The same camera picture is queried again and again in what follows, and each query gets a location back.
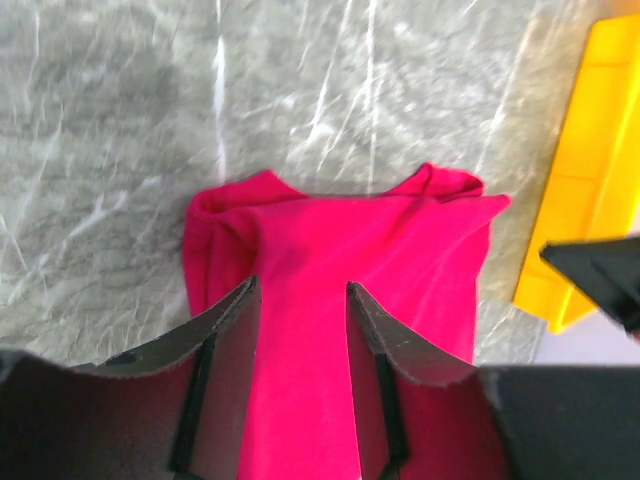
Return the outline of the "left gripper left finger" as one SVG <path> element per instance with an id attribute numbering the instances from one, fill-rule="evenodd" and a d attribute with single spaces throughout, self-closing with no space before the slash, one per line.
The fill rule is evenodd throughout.
<path id="1" fill-rule="evenodd" d="M 234 479 L 261 308 L 249 278 L 211 309 L 108 361 L 1 353 L 5 479 Z"/>

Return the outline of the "pink t shirt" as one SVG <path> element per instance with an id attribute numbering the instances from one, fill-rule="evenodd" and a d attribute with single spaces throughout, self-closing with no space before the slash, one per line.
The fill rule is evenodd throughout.
<path id="1" fill-rule="evenodd" d="M 474 354 L 477 281 L 508 208 L 475 176 L 423 165 L 374 197 L 312 197 L 265 171 L 198 193 L 183 265 L 193 314 L 262 285 L 239 477 L 357 479 L 346 287 L 449 354 Z"/>

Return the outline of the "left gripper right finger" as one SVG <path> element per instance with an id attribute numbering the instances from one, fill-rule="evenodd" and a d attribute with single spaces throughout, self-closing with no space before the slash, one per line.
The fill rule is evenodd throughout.
<path id="1" fill-rule="evenodd" d="M 632 366 L 475 367 L 347 287 L 347 338 L 366 479 L 635 479 Z"/>

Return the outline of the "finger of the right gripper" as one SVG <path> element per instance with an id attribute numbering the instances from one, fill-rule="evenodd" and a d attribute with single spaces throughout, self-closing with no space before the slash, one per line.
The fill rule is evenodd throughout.
<path id="1" fill-rule="evenodd" d="M 548 243 L 540 258 L 590 299 L 627 336 L 639 338 L 639 237 Z"/>

